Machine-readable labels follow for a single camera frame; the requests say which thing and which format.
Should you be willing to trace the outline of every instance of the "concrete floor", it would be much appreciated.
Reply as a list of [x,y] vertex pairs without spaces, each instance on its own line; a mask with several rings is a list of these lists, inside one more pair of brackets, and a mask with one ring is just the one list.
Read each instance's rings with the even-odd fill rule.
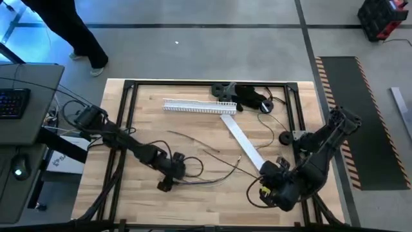
[[[21,5],[16,0],[6,1],[18,8]],[[78,13],[86,23],[299,24],[295,2],[291,0],[118,0],[104,4],[102,1],[76,0]],[[301,0],[307,24],[359,24],[356,13],[361,4],[359,0]],[[0,6],[0,38],[14,19],[3,8]],[[38,15],[26,10],[19,22],[41,21]],[[412,17],[404,24],[412,24]],[[101,101],[107,78],[314,80],[302,30],[298,28],[93,28],[91,31],[110,58],[105,72],[97,78],[89,76],[87,61],[71,61],[67,56],[71,47],[47,28],[16,27],[6,45],[26,62],[64,65],[61,84],[95,104]],[[412,48],[403,41],[370,43],[358,29],[309,29],[309,36],[316,56],[359,57],[406,171],[412,175],[412,143],[388,91],[392,86],[401,87],[407,104],[412,107],[412,92],[407,90],[412,84]],[[412,29],[398,29],[390,39],[412,41]],[[53,191],[54,197],[44,198],[50,199],[49,210],[25,212],[20,224],[70,219],[76,187],[72,184],[67,187],[70,190],[63,191],[50,184],[44,189],[44,192]],[[362,227],[410,231],[411,191],[353,190],[353,196]],[[57,202],[64,205],[53,207]]]

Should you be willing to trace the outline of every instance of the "wooden tabletop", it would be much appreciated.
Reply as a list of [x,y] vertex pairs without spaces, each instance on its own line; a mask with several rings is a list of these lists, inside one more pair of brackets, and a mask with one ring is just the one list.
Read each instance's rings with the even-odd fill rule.
[[[116,121],[123,84],[124,80],[122,79],[109,79],[106,84],[101,107],[107,110],[112,121]],[[315,131],[323,125],[323,122],[314,84],[312,82],[298,82],[298,87],[306,129]],[[263,88],[256,88],[256,90],[268,96]],[[285,98],[281,88],[271,88],[271,91],[273,96],[280,99]],[[140,85],[132,123],[132,127],[137,129],[137,132],[132,134],[135,139],[143,143],[162,139],[171,146],[172,152],[178,151],[187,157],[198,157],[205,166],[201,175],[203,179],[220,178],[232,169],[206,154],[204,150],[231,164],[235,164],[241,155],[239,167],[258,175],[257,170],[230,134],[219,115],[163,111],[163,98],[216,100],[210,94],[210,87],[206,86]],[[286,107],[276,101],[274,104],[275,107],[271,115],[289,130]],[[257,113],[244,111],[237,113],[234,120],[253,145],[265,145],[271,142],[272,133],[258,121],[257,116]],[[277,139],[279,134],[285,130],[283,126],[267,115],[260,115],[260,118],[272,128],[275,138],[271,145],[259,149],[259,153],[265,160],[275,162],[278,156],[283,156],[291,164],[294,164],[291,147],[281,145]],[[212,151],[192,139],[168,131],[186,134],[220,152]],[[166,150],[163,144],[156,145]],[[100,193],[108,157],[109,149],[103,146],[96,147],[89,152],[72,218],[78,218],[84,214]],[[188,173],[195,174],[200,171],[200,165],[196,160],[187,160],[185,163],[187,163]],[[303,223],[299,204],[289,212],[277,208],[260,209],[249,204],[246,198],[246,189],[254,179],[238,170],[222,183],[210,186],[173,186],[172,191],[168,193],[156,188],[162,178],[163,175],[160,172],[142,165],[129,152],[122,178],[116,221],[124,218],[130,224],[212,224],[221,226],[293,226],[294,222]],[[188,178],[187,180],[196,181],[198,179]],[[258,197],[258,184],[252,188],[250,195],[256,204],[263,205]],[[332,165],[328,181],[320,191],[320,196],[334,215],[343,221]],[[110,203],[111,195],[106,204],[105,218],[108,218]],[[311,220],[314,221],[312,207],[310,207],[310,214]]]

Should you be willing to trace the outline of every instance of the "white shoe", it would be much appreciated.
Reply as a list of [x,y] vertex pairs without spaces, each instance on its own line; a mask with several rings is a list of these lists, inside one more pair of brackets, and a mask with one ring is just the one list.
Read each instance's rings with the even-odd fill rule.
[[69,57],[70,57],[71,60],[76,61],[76,60],[81,59],[85,56],[84,55],[76,55],[75,52],[72,52],[72,53],[70,53]]
[[104,70],[104,67],[103,68],[93,68],[90,71],[90,75],[92,77],[97,77],[98,75],[102,74],[103,70]]

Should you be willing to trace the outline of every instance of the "person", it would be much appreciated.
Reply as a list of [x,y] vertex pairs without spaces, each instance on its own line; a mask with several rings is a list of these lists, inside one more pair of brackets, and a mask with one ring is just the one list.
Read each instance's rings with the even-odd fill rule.
[[109,58],[76,12],[75,0],[22,0],[37,12],[46,25],[67,41],[73,52],[72,60],[88,57],[93,77],[100,75]]

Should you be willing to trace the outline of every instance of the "keyboard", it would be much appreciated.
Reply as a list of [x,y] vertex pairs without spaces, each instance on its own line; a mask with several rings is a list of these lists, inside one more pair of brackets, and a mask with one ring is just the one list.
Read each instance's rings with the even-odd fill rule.
[[21,119],[29,98],[26,88],[0,89],[0,119]]

